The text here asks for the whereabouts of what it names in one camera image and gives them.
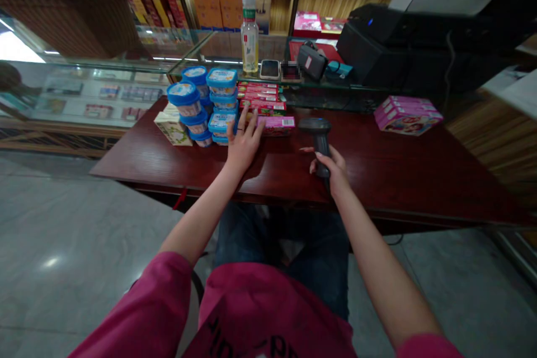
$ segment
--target barcode scanner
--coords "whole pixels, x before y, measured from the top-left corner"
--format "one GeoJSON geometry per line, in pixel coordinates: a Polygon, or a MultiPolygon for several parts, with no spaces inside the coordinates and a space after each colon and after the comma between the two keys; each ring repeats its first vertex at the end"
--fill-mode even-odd
{"type": "MultiPolygon", "coordinates": [[[[328,133],[330,132],[332,125],[328,120],[321,117],[301,119],[298,123],[298,128],[306,133],[313,134],[313,148],[316,152],[331,157],[330,149],[328,147],[328,133]]],[[[324,179],[324,185],[326,186],[328,193],[330,193],[330,170],[328,170],[326,165],[322,164],[319,160],[317,160],[317,176],[324,179]]]]}

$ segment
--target leg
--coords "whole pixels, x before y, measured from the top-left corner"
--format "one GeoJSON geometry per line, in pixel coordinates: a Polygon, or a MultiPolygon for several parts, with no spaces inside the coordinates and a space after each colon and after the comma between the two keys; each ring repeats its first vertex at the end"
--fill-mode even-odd
{"type": "Polygon", "coordinates": [[[255,206],[231,201],[220,218],[214,267],[237,262],[273,264],[274,244],[255,206]]]}
{"type": "Polygon", "coordinates": [[[303,240],[305,246],[287,274],[308,287],[334,314],[348,320],[349,243],[339,214],[294,210],[289,238],[303,240]]]}

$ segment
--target plastic bottle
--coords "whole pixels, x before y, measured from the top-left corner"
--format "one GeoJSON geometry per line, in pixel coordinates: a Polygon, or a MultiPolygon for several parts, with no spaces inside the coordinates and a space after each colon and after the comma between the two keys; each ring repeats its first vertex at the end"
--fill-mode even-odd
{"type": "Polygon", "coordinates": [[[242,0],[242,69],[256,74],[259,67],[259,27],[256,24],[256,0],[242,0]]]}

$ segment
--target jeans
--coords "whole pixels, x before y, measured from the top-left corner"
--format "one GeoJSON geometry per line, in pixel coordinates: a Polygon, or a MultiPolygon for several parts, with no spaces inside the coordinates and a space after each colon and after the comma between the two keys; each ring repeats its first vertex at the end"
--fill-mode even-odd
{"type": "Polygon", "coordinates": [[[348,252],[339,214],[275,207],[267,221],[254,205],[230,202],[220,219],[214,265],[255,262],[278,267],[347,321],[348,252]],[[289,266],[281,263],[278,239],[305,243],[289,266]]]}

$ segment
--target dark red desk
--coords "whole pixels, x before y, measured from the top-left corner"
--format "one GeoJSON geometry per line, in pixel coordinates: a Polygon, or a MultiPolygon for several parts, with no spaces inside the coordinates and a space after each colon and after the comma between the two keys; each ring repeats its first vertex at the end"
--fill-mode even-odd
{"type": "MultiPolygon", "coordinates": [[[[153,124],[162,97],[92,169],[168,205],[183,188],[198,197],[224,165],[227,148],[173,147],[153,124]]],[[[527,216],[496,179],[446,130],[421,137],[383,133],[371,115],[290,109],[332,123],[329,142],[347,161],[350,183],[384,233],[524,224],[527,216]]],[[[308,173],[312,145],[296,129],[288,138],[262,139],[234,199],[332,209],[323,184],[308,173]]]]}

